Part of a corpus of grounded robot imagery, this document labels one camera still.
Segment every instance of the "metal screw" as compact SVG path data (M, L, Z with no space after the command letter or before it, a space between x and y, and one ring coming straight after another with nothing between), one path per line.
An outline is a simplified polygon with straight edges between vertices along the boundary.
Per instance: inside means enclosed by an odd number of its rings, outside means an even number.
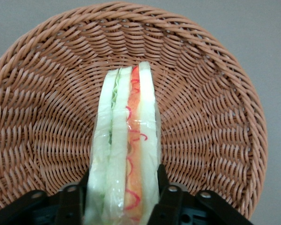
M76 186L71 186L67 189L67 192L72 192L72 191L75 191L77 189Z
M176 192L178 189L177 189L177 187L175 187L175 186L169 186L168 190L169 190L170 192Z
M208 193L208 192L202 192L201 194L200 194L203 198L211 198L211 195Z
M31 196L31 198L39 198L42 195L43 195L42 192L36 192L33 196Z

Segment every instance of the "plastic wrap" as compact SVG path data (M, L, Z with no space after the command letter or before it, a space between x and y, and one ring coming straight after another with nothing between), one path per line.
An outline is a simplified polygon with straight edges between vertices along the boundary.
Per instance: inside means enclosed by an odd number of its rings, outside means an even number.
M149 63L109 71L91 148L85 225L144 225L159 201L160 114Z

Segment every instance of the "red pepper strip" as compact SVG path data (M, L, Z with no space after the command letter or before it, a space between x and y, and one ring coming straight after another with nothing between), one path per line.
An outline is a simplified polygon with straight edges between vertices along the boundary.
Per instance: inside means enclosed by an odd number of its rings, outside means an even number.
M128 109L128 111L129 111L129 115L128 115L128 118L127 118L127 120L129 120L131 118L131 108L126 106L126 109Z
M125 192L131 194L135 198L135 202L133 204L125 207L125 210L131 210L141 202L141 198L135 192L133 192L127 188L125 189Z
M140 134L140 135L145 137L145 141L148 140L148 136L147 135L145 135L145 134Z

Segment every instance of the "gray wall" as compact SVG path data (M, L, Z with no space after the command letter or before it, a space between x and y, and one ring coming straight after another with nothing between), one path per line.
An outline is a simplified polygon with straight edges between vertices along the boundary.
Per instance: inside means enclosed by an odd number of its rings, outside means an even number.
M269 161L251 221L281 224L281 0L130 0L184 15L210 31L251 78L263 105ZM0 56L37 24L66 10L104 0L0 0Z

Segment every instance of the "wicker basket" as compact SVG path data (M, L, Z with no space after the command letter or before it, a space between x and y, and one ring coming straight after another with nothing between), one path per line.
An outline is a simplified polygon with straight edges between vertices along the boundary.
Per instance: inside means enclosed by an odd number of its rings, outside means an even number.
M0 58L0 209L82 177L106 72L143 60L154 74L170 180L191 194L214 190L252 215L267 136L247 74L194 22L124 2L54 16Z

